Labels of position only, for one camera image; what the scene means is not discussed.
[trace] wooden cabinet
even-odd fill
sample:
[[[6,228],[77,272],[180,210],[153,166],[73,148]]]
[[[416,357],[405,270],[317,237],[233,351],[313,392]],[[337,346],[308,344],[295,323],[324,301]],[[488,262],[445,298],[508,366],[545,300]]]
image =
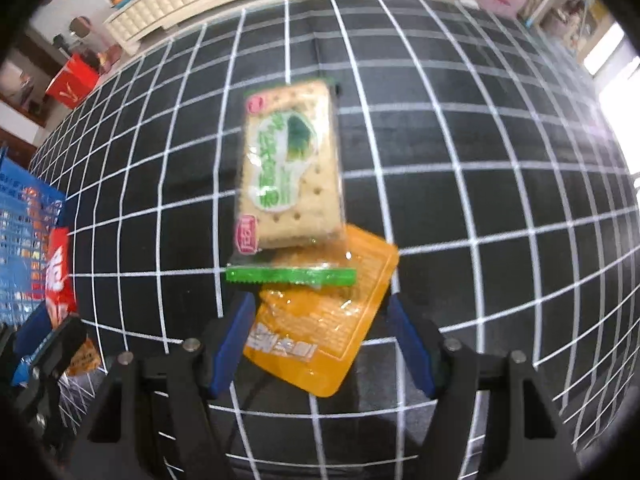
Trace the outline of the wooden cabinet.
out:
[[[4,145],[4,143],[8,147],[7,156],[25,170],[28,169],[31,157],[33,157],[37,148],[33,144],[0,128],[0,146]]]

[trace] cracker package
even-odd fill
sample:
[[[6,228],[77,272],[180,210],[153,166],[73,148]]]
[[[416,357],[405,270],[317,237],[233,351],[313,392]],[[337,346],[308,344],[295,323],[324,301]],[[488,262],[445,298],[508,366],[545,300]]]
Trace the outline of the cracker package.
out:
[[[324,80],[246,100],[230,282],[351,285],[333,93]],[[342,244],[325,261],[309,246]]]
[[[318,397],[340,387],[398,265],[395,246],[356,226],[347,225],[346,233],[356,284],[264,285],[244,346],[256,365]]]

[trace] orange snack package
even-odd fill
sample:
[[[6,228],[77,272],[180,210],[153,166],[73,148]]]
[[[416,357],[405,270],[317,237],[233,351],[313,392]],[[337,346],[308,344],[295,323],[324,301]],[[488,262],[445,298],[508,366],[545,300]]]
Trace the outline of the orange snack package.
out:
[[[398,248],[383,239],[350,224],[346,237],[355,285],[263,286],[244,346],[245,357],[260,368],[318,397],[329,397],[340,387],[398,266]],[[344,258],[339,246],[301,250],[322,251],[326,261]],[[300,254],[284,251],[278,257],[289,264]]]
[[[49,235],[49,265],[47,266],[47,280],[45,294],[47,311],[51,325],[55,330],[66,316],[78,312],[71,279],[68,271],[67,247],[68,228],[56,227]],[[66,369],[66,374],[76,376],[95,370],[100,366],[100,356],[94,343],[87,337],[86,341],[73,356]]]

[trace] black grid mat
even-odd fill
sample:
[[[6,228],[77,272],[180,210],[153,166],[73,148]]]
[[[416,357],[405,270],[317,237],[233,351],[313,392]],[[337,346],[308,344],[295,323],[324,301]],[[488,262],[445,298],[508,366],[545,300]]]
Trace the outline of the black grid mat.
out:
[[[339,83],[347,218],[400,248],[392,289],[469,345],[523,350],[585,447],[638,351],[625,162],[564,51],[438,1],[243,11],[146,54],[47,139],[31,169],[69,196],[76,295],[104,358],[166,351],[224,313],[244,94],[310,76]],[[72,426],[93,392],[69,385]],[[243,360],[210,407],[247,478],[399,479],[433,411],[382,313],[335,396]],[[463,478],[478,466],[485,410],[478,396]],[[167,420],[159,438],[179,478]]]

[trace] metal bolt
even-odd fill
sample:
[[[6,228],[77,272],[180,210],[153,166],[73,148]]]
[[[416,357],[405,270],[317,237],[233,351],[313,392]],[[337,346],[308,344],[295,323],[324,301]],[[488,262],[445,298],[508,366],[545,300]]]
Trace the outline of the metal bolt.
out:
[[[527,361],[527,356],[524,355],[524,352],[522,350],[514,350],[513,352],[511,352],[511,359],[513,359],[513,362],[521,365],[522,363]]]
[[[133,361],[133,354],[131,352],[123,352],[118,356],[118,362],[121,365],[128,365]]]
[[[200,342],[194,338],[190,337],[185,339],[182,343],[182,348],[184,348],[187,352],[195,352],[198,348],[200,348]]]
[[[457,352],[462,348],[462,343],[454,337],[447,337],[444,340],[444,348],[450,352]]]

